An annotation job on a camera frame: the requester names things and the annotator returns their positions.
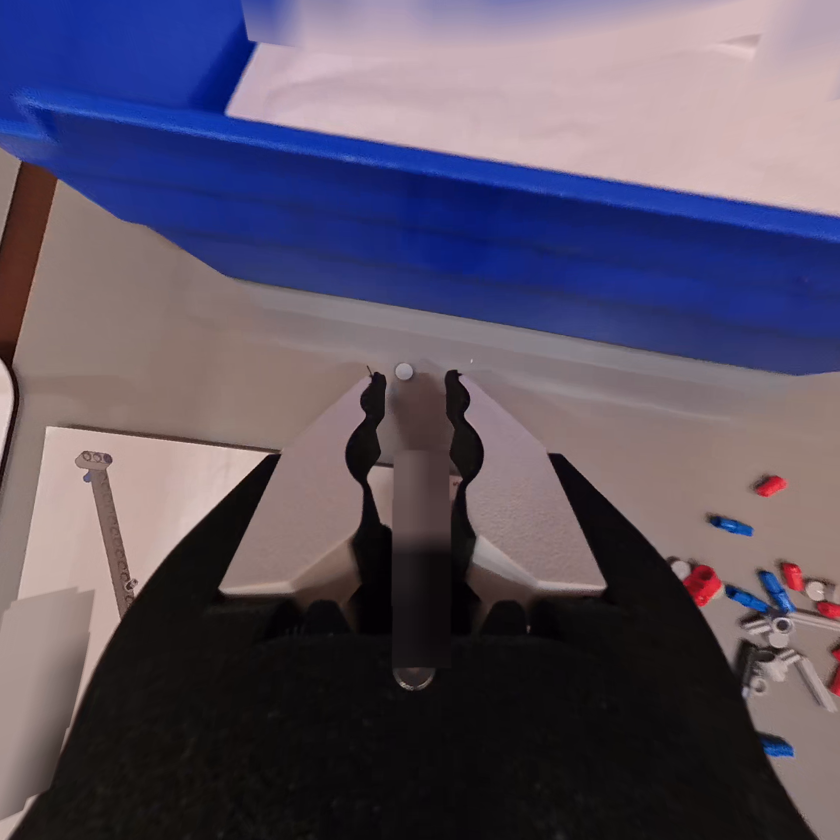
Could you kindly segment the pile of small lego pins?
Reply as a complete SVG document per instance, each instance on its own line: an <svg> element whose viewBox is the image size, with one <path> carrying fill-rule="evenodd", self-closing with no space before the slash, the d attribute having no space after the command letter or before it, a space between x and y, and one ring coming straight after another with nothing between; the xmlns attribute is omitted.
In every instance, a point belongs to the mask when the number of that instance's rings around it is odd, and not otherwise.
<svg viewBox="0 0 840 840"><path fill-rule="evenodd" d="M667 558L666 563L681 584L695 565L708 565L676 556ZM766 696L772 685L785 682L793 669L819 708L838 712L838 667L827 684L813 662L792 646L799 627L838 634L838 586L805 576L798 563L788 560L779 561L777 568L756 571L762 595L726 583L717 573L724 592L713 601L725 596L746 612L738 625L747 636L739 644L735 665L742 699Z"/></svg>

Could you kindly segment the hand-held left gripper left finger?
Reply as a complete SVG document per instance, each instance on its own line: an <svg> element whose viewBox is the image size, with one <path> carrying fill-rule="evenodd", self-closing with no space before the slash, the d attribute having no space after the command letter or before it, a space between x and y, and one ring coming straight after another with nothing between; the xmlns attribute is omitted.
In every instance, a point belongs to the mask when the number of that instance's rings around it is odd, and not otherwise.
<svg viewBox="0 0 840 840"><path fill-rule="evenodd" d="M352 434L384 406L385 378L358 381L284 447L220 592L347 603L360 586L352 540L366 477L348 465Z"/></svg>

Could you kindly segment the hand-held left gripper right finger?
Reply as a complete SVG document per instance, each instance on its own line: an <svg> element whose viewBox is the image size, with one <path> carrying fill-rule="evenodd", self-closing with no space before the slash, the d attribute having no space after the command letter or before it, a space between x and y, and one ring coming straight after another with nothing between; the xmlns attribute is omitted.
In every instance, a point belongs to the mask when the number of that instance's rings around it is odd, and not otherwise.
<svg viewBox="0 0 840 840"><path fill-rule="evenodd" d="M465 579L481 601L600 596L602 571L546 447L477 383L445 375L465 515Z"/></svg>

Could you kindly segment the lego instruction booklet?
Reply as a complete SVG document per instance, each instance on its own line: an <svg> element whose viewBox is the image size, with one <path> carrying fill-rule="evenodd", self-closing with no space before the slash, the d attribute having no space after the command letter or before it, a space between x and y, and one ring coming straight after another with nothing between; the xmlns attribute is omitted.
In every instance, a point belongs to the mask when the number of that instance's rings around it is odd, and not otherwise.
<svg viewBox="0 0 840 840"><path fill-rule="evenodd" d="M81 453L106 468L134 592L264 458L256 450L48 427L17 599L2 613L2 818L45 791L119 622Z"/></svg>

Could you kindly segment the flat white paper bag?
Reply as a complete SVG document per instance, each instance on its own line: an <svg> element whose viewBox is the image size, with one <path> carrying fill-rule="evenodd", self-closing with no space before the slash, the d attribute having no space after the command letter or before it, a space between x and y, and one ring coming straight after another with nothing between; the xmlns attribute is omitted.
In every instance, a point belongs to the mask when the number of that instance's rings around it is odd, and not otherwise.
<svg viewBox="0 0 840 840"><path fill-rule="evenodd" d="M838 215L838 2L244 2L227 116Z"/></svg>

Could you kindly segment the blue plastic bin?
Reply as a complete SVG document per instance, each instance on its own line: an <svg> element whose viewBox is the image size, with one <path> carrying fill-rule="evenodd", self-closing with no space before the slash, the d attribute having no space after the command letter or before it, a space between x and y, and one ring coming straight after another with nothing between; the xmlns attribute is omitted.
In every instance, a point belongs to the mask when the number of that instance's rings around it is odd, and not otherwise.
<svg viewBox="0 0 840 840"><path fill-rule="evenodd" d="M838 372L838 219L224 115L239 2L2 2L2 148L228 277Z"/></svg>

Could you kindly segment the white sign stand base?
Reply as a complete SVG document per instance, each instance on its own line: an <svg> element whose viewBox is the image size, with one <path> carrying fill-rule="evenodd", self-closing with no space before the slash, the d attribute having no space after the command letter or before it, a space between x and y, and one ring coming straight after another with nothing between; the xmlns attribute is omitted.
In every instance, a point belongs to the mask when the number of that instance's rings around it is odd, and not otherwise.
<svg viewBox="0 0 840 840"><path fill-rule="evenodd" d="M11 456L18 408L19 387L16 375L11 365L1 359L1 486Z"/></svg>

